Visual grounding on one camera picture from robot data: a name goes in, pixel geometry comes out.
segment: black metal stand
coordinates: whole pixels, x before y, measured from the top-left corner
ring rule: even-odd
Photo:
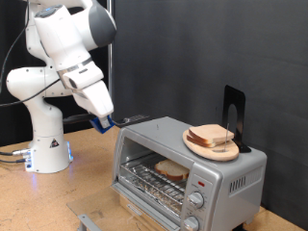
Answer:
[[[244,226],[242,224],[240,224],[238,227],[233,229],[233,231],[246,231],[246,230],[244,229]]]
[[[234,137],[234,143],[239,147],[240,153],[251,152],[251,149],[243,144],[243,128],[244,128],[244,105],[245,96],[244,93],[236,90],[228,85],[224,88],[224,100],[223,100],[223,112],[222,112],[222,126],[227,127],[228,124],[228,113],[230,105],[233,104],[238,113],[237,118],[237,130]]]

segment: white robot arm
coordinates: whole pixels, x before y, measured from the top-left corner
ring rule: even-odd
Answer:
[[[70,15],[67,8],[73,7],[84,10]],[[111,43],[116,24],[96,0],[30,0],[29,19],[27,49],[46,66],[12,70],[7,87],[22,100],[59,78],[62,80],[24,103],[31,115],[34,135],[29,149],[17,152],[26,153],[27,171],[51,173],[68,167],[72,159],[64,140],[62,112],[44,98],[72,94],[79,106],[98,117],[98,125],[92,123],[96,130],[104,131],[102,128],[109,126],[106,116],[114,106],[101,81],[103,73],[88,51]]]
[[[66,6],[55,5],[38,12],[34,20],[44,50],[54,61],[64,87],[72,90],[80,107],[104,117],[114,111],[114,106],[101,81],[104,75],[88,51],[111,43],[116,24],[96,0],[91,2],[90,7],[75,15]]]

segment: toaster oven button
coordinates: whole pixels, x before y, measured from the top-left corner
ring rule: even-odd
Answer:
[[[199,192],[194,192],[192,194],[190,194],[187,197],[188,201],[190,202],[190,204],[195,208],[195,209],[199,209],[202,207],[204,201],[203,201],[203,197],[201,195],[201,193]]]
[[[199,229],[199,222],[194,217],[184,219],[184,230],[185,231],[197,231]]]

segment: wooden table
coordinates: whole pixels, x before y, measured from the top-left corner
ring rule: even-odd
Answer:
[[[104,135],[94,129],[65,134],[74,161],[58,173],[28,173],[23,164],[1,163],[0,231],[76,231],[79,219],[66,203],[111,185],[118,131],[115,127]],[[11,152],[27,145],[28,142],[14,144],[1,147],[0,151]],[[303,231],[263,208],[244,228],[248,231]]]

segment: black wall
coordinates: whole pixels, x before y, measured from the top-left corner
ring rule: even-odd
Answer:
[[[98,1],[106,8],[106,1]],[[14,40],[25,25],[26,2],[17,0],[0,0],[0,65],[4,62]],[[77,13],[79,9],[72,9],[71,13]],[[96,65],[103,70],[104,81],[108,86],[108,49],[98,48],[90,51]],[[5,76],[15,68],[24,66],[45,66],[44,62],[31,56],[26,49],[25,35],[16,44],[6,66]],[[14,102],[15,99],[7,90],[6,85],[0,95],[0,104]],[[46,101],[60,108],[64,117],[83,114],[85,111],[77,106],[72,96],[47,98]],[[66,125],[64,131],[74,132],[91,128],[88,122],[74,125]],[[17,105],[9,108],[0,108],[0,146],[11,143],[30,141],[32,139],[32,123],[26,107]]]
[[[225,85],[242,90],[262,202],[307,230],[308,2],[115,0],[115,22],[114,118],[221,124]]]

